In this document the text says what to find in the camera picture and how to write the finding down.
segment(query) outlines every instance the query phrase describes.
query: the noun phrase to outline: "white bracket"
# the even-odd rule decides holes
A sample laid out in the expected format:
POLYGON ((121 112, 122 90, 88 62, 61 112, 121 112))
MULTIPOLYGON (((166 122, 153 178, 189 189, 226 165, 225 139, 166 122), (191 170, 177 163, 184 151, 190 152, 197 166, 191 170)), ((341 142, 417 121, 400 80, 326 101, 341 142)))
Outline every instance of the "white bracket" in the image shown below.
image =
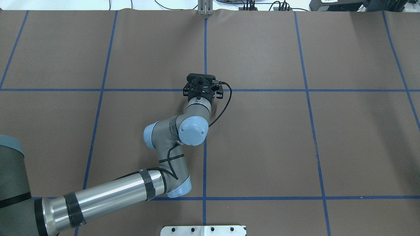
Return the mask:
POLYGON ((246 226, 166 226, 160 236, 247 236, 246 226))
POLYGON ((213 0, 198 0, 199 15, 213 15, 213 0))

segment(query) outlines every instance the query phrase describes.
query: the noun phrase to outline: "light blue cap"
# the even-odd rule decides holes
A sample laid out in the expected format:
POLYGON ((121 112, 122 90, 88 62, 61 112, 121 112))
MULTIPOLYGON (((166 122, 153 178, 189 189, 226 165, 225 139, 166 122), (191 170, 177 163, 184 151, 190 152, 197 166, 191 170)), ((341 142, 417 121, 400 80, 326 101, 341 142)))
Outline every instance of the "light blue cap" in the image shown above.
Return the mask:
POLYGON ((22 153, 23 156, 25 155, 19 140, 15 139, 11 136, 0 135, 0 146, 13 148, 14 150, 22 153))
POLYGON ((180 186, 178 186, 178 188, 167 192, 166 194, 170 198, 180 197, 189 193, 191 191, 191 188, 191 179, 188 175, 188 178, 180 186))
POLYGON ((158 121, 157 122, 155 122, 155 123, 153 123, 153 124, 151 124, 151 125, 148 125, 145 129, 144 129, 144 131, 143 131, 143 139, 144 139, 144 142, 146 143, 146 145, 150 148, 150 149, 155 149, 155 147, 153 146, 153 143, 152 143, 152 132, 153 132, 153 128, 155 127, 155 125, 158 123, 158 121))
POLYGON ((209 123, 201 116, 191 116, 185 119, 178 129, 178 136, 181 142, 197 146, 206 139, 209 131, 209 123))

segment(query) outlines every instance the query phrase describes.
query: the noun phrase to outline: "robotic arm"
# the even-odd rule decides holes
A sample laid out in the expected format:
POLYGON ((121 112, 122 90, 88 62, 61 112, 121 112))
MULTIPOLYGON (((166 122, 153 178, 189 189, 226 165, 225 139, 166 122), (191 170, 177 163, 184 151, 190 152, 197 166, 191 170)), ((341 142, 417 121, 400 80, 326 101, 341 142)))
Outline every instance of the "robotic arm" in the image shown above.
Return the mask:
POLYGON ((186 112, 151 124, 143 133, 146 145, 157 150, 161 166, 63 197, 33 200, 19 142, 0 136, 0 236, 56 236, 164 193, 171 198, 187 194, 192 186, 182 145, 204 142, 213 98, 223 98, 221 84, 225 84, 212 75, 193 73, 187 81, 186 112))

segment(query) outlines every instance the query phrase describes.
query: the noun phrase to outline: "horizontal blue line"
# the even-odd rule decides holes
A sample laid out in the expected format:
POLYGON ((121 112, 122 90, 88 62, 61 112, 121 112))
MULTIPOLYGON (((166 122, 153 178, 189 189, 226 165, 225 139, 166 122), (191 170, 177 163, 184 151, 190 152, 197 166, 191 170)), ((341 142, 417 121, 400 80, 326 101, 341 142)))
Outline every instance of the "horizontal blue line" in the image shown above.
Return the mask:
MULTIPOLYGON (((100 92, 101 89, 0 89, 16 92, 100 92)), ((104 89, 105 92, 181 92, 182 89, 104 89)), ((305 89, 233 89, 233 92, 305 92, 305 89)), ((405 89, 308 89, 309 92, 406 92, 405 89)), ((409 89, 420 92, 420 89, 409 89)))
POLYGON ((303 196, 303 197, 156 197, 153 201, 278 201, 278 200, 369 200, 369 199, 420 199, 420 195, 401 196, 303 196))

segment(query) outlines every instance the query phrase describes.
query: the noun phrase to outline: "white metal plate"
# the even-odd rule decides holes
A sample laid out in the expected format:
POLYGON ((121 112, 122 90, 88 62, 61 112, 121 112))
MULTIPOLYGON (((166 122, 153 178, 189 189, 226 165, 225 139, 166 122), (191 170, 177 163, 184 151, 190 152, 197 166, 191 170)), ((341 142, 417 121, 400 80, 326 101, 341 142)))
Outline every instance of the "white metal plate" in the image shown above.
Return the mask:
POLYGON ((165 226, 160 236, 246 236, 246 226, 165 226))

